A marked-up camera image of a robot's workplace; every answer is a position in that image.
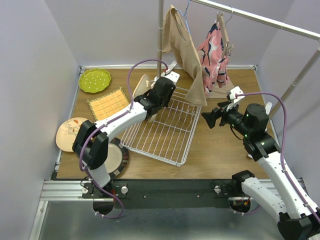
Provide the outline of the yellow woven placemat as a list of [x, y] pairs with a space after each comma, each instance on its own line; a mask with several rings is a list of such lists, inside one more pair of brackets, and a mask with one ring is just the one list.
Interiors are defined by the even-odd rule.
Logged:
[[130, 101], [122, 87], [119, 87], [107, 95], [91, 100], [88, 99], [87, 103], [95, 122], [106, 119], [130, 105]]

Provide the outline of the green polka dot plate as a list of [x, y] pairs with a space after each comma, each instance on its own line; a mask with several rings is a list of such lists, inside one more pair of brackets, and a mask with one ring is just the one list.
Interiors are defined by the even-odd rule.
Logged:
[[110, 73], [103, 68], [86, 70], [78, 81], [79, 88], [90, 94], [97, 94], [104, 91], [111, 82]]

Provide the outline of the cream green floral plate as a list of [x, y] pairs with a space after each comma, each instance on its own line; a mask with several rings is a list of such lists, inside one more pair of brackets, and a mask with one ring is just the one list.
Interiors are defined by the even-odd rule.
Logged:
[[151, 122], [153, 122], [155, 119], [156, 119], [156, 117], [157, 117], [157, 114], [154, 114], [154, 115], [152, 115], [150, 118], [149, 118], [149, 122], [151, 123]]

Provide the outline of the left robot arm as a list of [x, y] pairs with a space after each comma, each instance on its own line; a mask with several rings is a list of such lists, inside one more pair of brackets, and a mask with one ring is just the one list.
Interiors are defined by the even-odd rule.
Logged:
[[111, 191], [111, 177], [105, 167], [110, 141], [134, 124], [150, 119], [168, 107], [178, 79], [172, 73], [161, 76], [152, 89], [135, 97], [123, 110], [104, 120], [82, 123], [72, 150], [79, 158], [80, 170], [87, 172], [93, 180], [93, 191], [99, 197], [107, 197]]

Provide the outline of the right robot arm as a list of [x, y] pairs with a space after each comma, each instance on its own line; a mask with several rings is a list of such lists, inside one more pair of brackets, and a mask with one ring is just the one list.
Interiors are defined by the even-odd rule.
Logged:
[[210, 112], [203, 112], [209, 128], [228, 124], [243, 136], [245, 150], [267, 173], [278, 194], [272, 193], [248, 170], [232, 176], [230, 191], [236, 195], [252, 197], [276, 221], [281, 236], [286, 240], [306, 240], [320, 232], [320, 208], [308, 196], [281, 160], [282, 150], [266, 127], [269, 116], [263, 105], [251, 103], [245, 113], [238, 111], [231, 101], [218, 103]]

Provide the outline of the pink patterned hanging garment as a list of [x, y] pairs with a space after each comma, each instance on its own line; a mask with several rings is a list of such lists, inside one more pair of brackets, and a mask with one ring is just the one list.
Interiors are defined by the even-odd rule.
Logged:
[[219, 89], [230, 82], [227, 74], [229, 57], [223, 56], [224, 42], [219, 23], [215, 22], [208, 31], [204, 42], [197, 48], [202, 67], [204, 94], [214, 98]]

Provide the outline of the beige hanging shirt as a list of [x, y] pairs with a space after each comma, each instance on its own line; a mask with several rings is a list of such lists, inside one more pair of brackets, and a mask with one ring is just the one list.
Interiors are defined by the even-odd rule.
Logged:
[[[177, 64], [190, 75], [193, 83], [185, 96], [185, 100], [193, 105], [207, 105], [203, 84], [203, 70], [191, 34], [188, 33], [183, 19], [171, 5], [163, 19], [162, 52], [172, 52]], [[227, 86], [220, 88], [213, 98], [223, 98], [234, 88], [229, 79]]]

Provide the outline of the black rimmed silver plate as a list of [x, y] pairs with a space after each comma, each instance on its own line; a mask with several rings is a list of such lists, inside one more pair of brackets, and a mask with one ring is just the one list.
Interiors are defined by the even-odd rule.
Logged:
[[122, 145], [119, 138], [113, 138], [108, 145], [108, 155], [104, 162], [111, 179], [119, 176], [127, 167], [129, 151]]

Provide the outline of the wooden clip hanger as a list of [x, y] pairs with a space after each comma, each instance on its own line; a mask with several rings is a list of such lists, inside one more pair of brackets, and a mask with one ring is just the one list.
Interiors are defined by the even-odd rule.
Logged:
[[219, 24], [220, 32], [221, 32], [221, 39], [222, 39], [222, 43], [223, 43], [223, 45], [222, 45], [223, 50], [222, 50], [221, 59], [223, 60], [224, 58], [230, 56], [231, 51], [234, 48], [234, 45], [230, 44], [223, 12], [217, 13], [216, 22]]

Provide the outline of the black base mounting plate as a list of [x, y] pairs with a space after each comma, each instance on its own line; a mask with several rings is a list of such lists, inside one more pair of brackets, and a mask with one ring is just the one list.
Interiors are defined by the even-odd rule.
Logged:
[[252, 198], [231, 179], [115, 179], [101, 192], [91, 182], [82, 187], [84, 199], [106, 200], [116, 196], [117, 208], [175, 209], [225, 208], [247, 213]]

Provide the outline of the beige plate orange leaves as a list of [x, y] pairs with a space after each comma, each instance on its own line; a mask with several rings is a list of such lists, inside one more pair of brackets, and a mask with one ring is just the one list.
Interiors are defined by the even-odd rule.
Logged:
[[86, 118], [74, 117], [66, 120], [57, 130], [55, 142], [57, 147], [64, 152], [73, 152], [73, 144], [80, 127]]

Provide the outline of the white clothes rack frame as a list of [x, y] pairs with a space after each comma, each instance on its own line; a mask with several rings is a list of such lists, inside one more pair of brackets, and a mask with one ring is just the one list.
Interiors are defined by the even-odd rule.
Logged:
[[[196, 0], [195, 3], [213, 8], [216, 10], [220, 10], [222, 12], [230, 13], [232, 16], [245, 18], [257, 23], [261, 23], [263, 25], [267, 25], [276, 29], [280, 29], [296, 35], [300, 35], [309, 39], [313, 39], [317, 41], [320, 40], [320, 35], [318, 33], [315, 33], [303, 28], [299, 28], [281, 21], [277, 21], [271, 18], [250, 13], [244, 10], [233, 8], [231, 6], [227, 6], [227, 5], [213, 2], [210, 0]], [[160, 0], [158, 2], [158, 26], [157, 26], [158, 27], [157, 59], [159, 61], [162, 59], [163, 16], [164, 16], [164, 2]], [[314, 52], [314, 54], [311, 56], [311, 58], [308, 60], [308, 62], [305, 64], [305, 66], [300, 71], [300, 73], [297, 75], [297, 77], [294, 79], [294, 81], [291, 83], [291, 85], [287, 88], [285, 93], [282, 95], [281, 100], [283, 102], [285, 102], [289, 98], [289, 96], [292, 94], [292, 92], [295, 90], [295, 88], [298, 86], [301, 80], [306, 76], [309, 70], [311, 70], [311, 68], [314, 66], [314, 64], [318, 61], [319, 58], [320, 58], [320, 49], [318, 48]]]

